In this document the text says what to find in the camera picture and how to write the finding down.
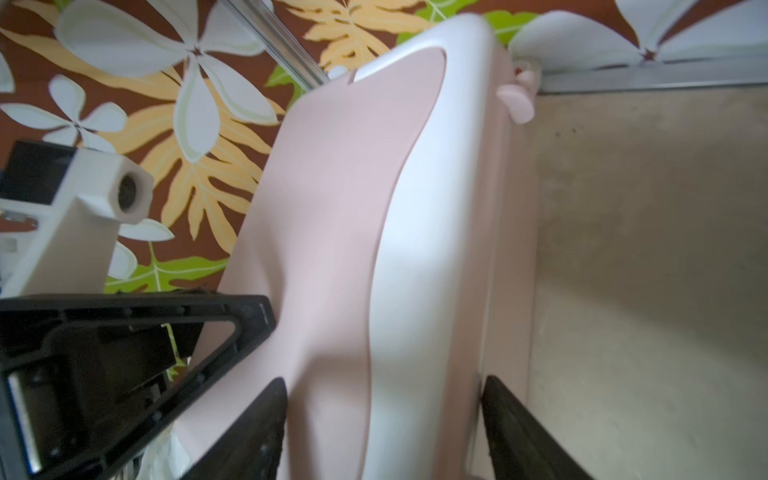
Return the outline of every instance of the gray floor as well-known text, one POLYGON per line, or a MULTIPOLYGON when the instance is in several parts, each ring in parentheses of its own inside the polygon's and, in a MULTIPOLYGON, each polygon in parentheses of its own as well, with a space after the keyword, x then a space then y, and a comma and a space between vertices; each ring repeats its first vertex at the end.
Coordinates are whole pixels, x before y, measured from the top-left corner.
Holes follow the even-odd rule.
POLYGON ((768 88, 545 97, 528 404, 597 480, 768 475, 768 88))

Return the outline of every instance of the green leaf pattern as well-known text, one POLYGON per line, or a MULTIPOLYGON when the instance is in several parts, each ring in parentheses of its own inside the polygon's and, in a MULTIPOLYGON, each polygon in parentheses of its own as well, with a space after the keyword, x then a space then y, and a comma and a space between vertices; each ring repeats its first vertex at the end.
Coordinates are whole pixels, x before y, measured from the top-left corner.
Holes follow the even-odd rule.
MULTIPOLYGON (((431 23, 440 23, 444 20, 457 15, 462 9, 477 3, 478 0, 425 0, 426 7, 416 10, 413 14, 417 17, 429 20, 431 23)), ((488 23, 494 29, 496 37, 506 46, 512 37, 522 28, 523 25, 533 20, 537 15, 535 13, 520 12, 510 13, 506 10, 494 10, 483 15, 488 23)), ((417 36, 416 33, 401 33, 397 36, 396 44, 400 45, 404 41, 417 36)))
POLYGON ((276 87, 277 85, 293 85, 293 96, 291 97, 290 102, 288 102, 286 111, 293 105, 293 102, 298 100, 299 97, 305 93, 299 84, 296 83, 296 81, 288 75, 285 69, 279 65, 275 65, 275 69, 264 84, 265 87, 276 87))
POLYGON ((65 8, 67 8, 67 5, 72 3, 72 0, 53 0, 53 4, 56 6, 56 9, 60 12, 63 12, 65 8))
POLYGON ((227 266, 228 258, 223 260, 208 260, 203 257, 188 257, 158 261, 154 255, 152 242, 149 242, 151 262, 149 265, 139 265, 130 278, 117 280, 107 278, 105 293, 134 292, 144 288, 145 293, 168 292, 178 286, 171 285, 174 280, 198 280, 212 275, 227 266))
POLYGON ((173 382, 174 377, 179 374, 179 372, 176 370, 176 367, 187 366, 187 363, 179 357, 179 347, 176 345, 176 337, 174 336, 174 329, 170 326, 170 323, 164 323, 163 326, 168 331, 168 339, 170 340, 171 348, 174 350, 174 359, 176 360, 176 365, 170 367, 165 371, 165 375, 168 377, 168 381, 173 382))
POLYGON ((493 27, 493 31, 496 34, 496 38, 505 47, 512 40, 512 37, 517 32, 529 23, 531 20, 537 17, 535 13, 519 12, 510 13, 506 10, 494 10, 493 12, 486 12, 483 14, 488 23, 493 27))

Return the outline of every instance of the floral wallpaper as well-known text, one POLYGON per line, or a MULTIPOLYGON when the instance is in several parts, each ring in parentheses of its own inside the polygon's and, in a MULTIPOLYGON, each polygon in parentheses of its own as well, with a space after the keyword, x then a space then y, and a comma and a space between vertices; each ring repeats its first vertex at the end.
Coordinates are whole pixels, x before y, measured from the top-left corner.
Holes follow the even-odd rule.
POLYGON ((483 14, 545 72, 768 54, 765 0, 276 0, 327 71, 358 68, 458 13, 483 14))
POLYGON ((262 45, 214 0, 13 0, 0 55, 1 162, 27 138, 154 176, 150 219, 121 228, 105 290, 215 288, 296 97, 262 45))
MULTIPOLYGON (((549 72, 768 54, 765 0, 262 1, 327 71, 463 12, 549 72)), ((27 138, 117 152, 154 177, 107 292, 216 288, 301 94, 216 0, 11 0, 0 15, 0 166, 27 138)))

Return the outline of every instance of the black plastic part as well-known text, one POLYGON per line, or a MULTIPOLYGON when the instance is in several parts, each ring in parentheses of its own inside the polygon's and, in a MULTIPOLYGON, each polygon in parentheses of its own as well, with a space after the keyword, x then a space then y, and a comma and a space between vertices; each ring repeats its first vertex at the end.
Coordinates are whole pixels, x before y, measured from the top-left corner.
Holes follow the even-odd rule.
POLYGON ((111 478, 274 328, 265 296, 152 293, 0 301, 0 479, 111 478), (164 391, 163 370, 174 357, 163 325, 170 324, 189 349, 203 323, 221 321, 234 324, 230 338, 164 391), (149 392, 159 398, 147 400, 149 392), (25 437, 24 431, 33 435, 25 437), (38 454, 35 473, 25 444, 30 438, 38 454))
POLYGON ((77 148, 17 141, 0 177, 0 198, 50 205, 77 148))
POLYGON ((274 379, 181 480, 274 480, 283 451, 288 392, 274 379))
POLYGON ((123 177, 118 188, 118 206, 120 210, 126 212, 133 207, 136 201, 136 192, 136 180, 131 175, 123 177))
POLYGON ((593 480, 496 376, 482 393, 496 480, 593 480))

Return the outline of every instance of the yellow leaf pattern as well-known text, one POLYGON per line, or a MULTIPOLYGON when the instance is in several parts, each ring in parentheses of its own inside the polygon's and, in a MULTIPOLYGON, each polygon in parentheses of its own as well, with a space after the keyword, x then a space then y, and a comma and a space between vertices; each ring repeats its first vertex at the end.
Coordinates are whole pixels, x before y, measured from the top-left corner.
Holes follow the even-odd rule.
POLYGON ((285 109, 283 107, 280 107, 276 101, 272 100, 271 98, 267 98, 267 100, 270 101, 270 105, 272 105, 272 109, 275 111, 278 115, 284 115, 286 113, 285 109))
POLYGON ((152 174, 156 187, 157 184, 165 180, 178 160, 181 160, 181 149, 176 142, 176 136, 171 135, 152 147, 140 165, 141 168, 152 174))
POLYGON ((15 0, 13 5, 34 12, 49 24, 56 26, 58 8, 52 3, 37 2, 35 0, 15 0))
POLYGON ((181 86, 181 75, 179 75, 179 72, 174 70, 173 67, 168 67, 165 70, 163 70, 163 73, 165 73, 167 76, 169 76, 172 80, 176 81, 176 83, 181 86))
POLYGON ((209 157, 202 157, 197 162, 197 169, 208 177, 214 177, 232 187, 245 190, 249 194, 256 191, 257 182, 248 174, 243 174, 243 168, 238 164, 228 164, 227 162, 214 160, 209 157))
POLYGON ((268 154, 272 151, 272 147, 267 145, 253 130, 232 118, 221 118, 219 135, 235 143, 247 145, 260 154, 268 154))
POLYGON ((190 223, 192 238, 197 238, 203 217, 207 216, 211 231, 221 249, 227 253, 232 253, 237 234, 224 215, 221 205, 244 214, 248 211, 250 202, 216 188, 210 182, 212 176, 210 172, 212 170, 218 172, 220 166, 209 162, 218 161, 209 157, 202 157, 197 164, 183 162, 181 169, 170 184, 168 202, 161 211, 161 222, 164 225, 176 223, 176 220, 181 217, 187 204, 189 204, 187 219, 190 223))
POLYGON ((160 104, 129 115, 123 130, 100 135, 114 145, 117 153, 125 155, 173 127, 174 104, 160 104))
POLYGON ((326 70, 343 66, 351 70, 361 67, 376 56, 389 51, 368 30, 390 33, 418 33, 432 24, 424 18, 399 12, 421 0, 280 0, 297 17, 316 22, 304 34, 306 40, 330 40, 320 54, 320 65, 326 70))
POLYGON ((249 175, 255 181, 261 179, 261 168, 243 153, 241 149, 232 144, 224 137, 219 137, 213 148, 210 149, 212 155, 216 156, 219 160, 227 162, 232 165, 237 165, 244 170, 246 175, 249 175))

